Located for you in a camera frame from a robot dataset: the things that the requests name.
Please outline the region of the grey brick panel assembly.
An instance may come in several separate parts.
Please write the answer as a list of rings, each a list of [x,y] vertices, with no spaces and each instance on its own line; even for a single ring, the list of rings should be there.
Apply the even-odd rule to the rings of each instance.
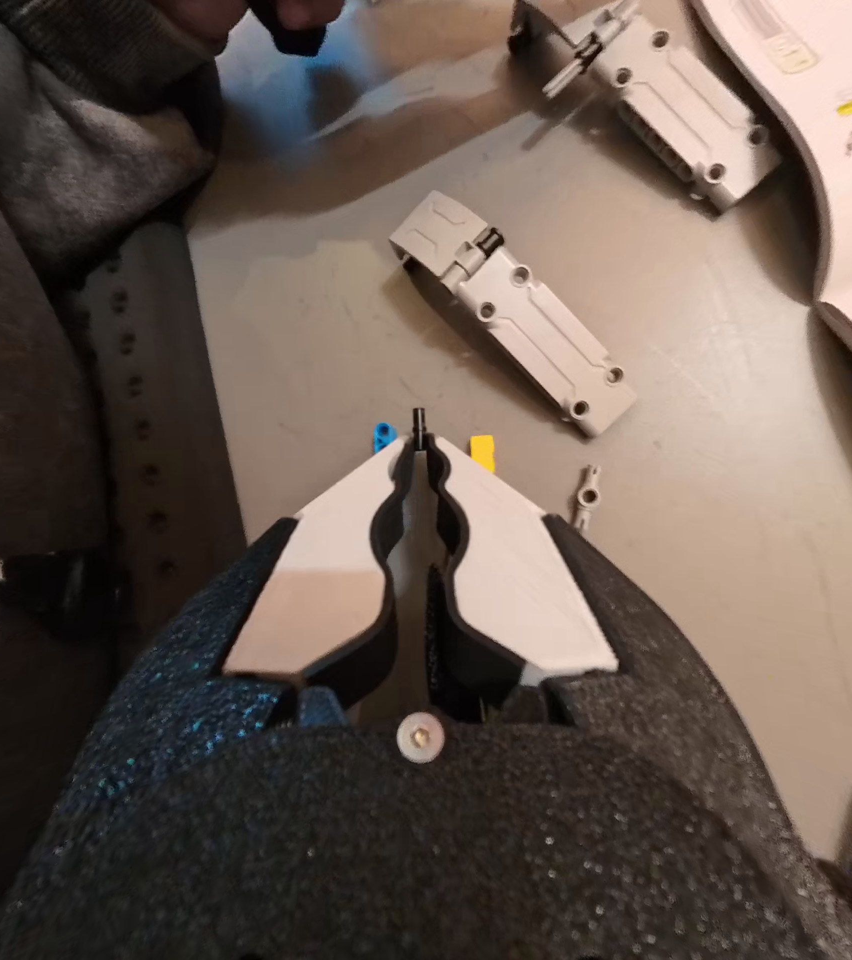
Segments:
[[[542,88],[548,100],[587,78],[691,196],[720,213],[780,165],[768,128],[639,2],[612,2],[563,26],[539,3],[517,1],[509,31],[513,54],[548,38],[567,49],[569,61]]]

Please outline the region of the person's left forearm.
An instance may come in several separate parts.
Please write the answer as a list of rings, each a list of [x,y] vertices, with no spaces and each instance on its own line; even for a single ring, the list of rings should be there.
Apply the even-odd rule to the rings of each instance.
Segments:
[[[0,2],[0,219],[37,272],[96,258],[208,176],[227,39],[156,2]]]

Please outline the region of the open instruction booklet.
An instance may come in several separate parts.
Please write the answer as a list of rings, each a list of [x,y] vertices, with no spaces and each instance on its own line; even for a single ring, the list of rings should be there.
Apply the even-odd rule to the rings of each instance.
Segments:
[[[697,1],[789,135],[819,223],[814,306],[852,353],[852,1]]]

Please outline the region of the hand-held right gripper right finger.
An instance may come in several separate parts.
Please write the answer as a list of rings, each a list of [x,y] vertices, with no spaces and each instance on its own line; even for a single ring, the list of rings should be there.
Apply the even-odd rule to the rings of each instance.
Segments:
[[[453,681],[500,706],[515,688],[589,673],[619,659],[553,535],[547,513],[451,441],[430,435],[442,575],[440,661]]]

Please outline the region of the grey brick frame piece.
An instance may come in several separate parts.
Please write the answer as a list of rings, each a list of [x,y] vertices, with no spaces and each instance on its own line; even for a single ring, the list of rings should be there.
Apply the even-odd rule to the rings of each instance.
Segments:
[[[447,287],[485,332],[589,438],[636,402],[624,369],[531,269],[504,246],[463,243]]]

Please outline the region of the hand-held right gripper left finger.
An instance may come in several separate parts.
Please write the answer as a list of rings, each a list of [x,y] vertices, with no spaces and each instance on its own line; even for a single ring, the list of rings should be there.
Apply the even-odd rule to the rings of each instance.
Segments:
[[[397,438],[291,518],[279,556],[225,654],[223,674],[324,687],[350,709],[391,673],[395,578],[416,447]]]

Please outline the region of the grey pin connector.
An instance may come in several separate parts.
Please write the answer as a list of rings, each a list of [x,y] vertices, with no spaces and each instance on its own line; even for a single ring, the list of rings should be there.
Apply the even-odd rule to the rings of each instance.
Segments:
[[[588,464],[581,473],[573,495],[571,526],[584,539],[588,537],[590,524],[601,504],[601,475],[600,465]]]

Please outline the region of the grey desk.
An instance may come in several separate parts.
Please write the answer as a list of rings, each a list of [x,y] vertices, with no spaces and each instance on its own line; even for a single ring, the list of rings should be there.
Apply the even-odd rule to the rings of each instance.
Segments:
[[[215,173],[189,241],[252,540],[423,407],[567,517],[601,467],[600,551],[707,660],[811,852],[852,798],[852,356],[812,310],[813,211],[792,158],[732,210],[689,196],[556,46],[507,50],[510,2],[351,2],[319,56],[254,17],[217,62]],[[624,368],[637,401],[587,440],[389,236],[432,190]]]

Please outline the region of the black perforated panel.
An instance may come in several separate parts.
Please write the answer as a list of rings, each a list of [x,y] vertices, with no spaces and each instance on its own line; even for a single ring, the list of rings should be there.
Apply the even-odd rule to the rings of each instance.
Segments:
[[[247,544],[182,225],[140,224],[60,308],[95,385],[138,646]]]

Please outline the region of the person's left hand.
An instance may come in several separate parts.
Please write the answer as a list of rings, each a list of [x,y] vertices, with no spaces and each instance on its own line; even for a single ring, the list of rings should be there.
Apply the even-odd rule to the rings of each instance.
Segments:
[[[168,20],[204,42],[223,44],[251,7],[247,1],[152,1]],[[345,6],[343,1],[270,1],[278,23],[293,32],[325,28]]]

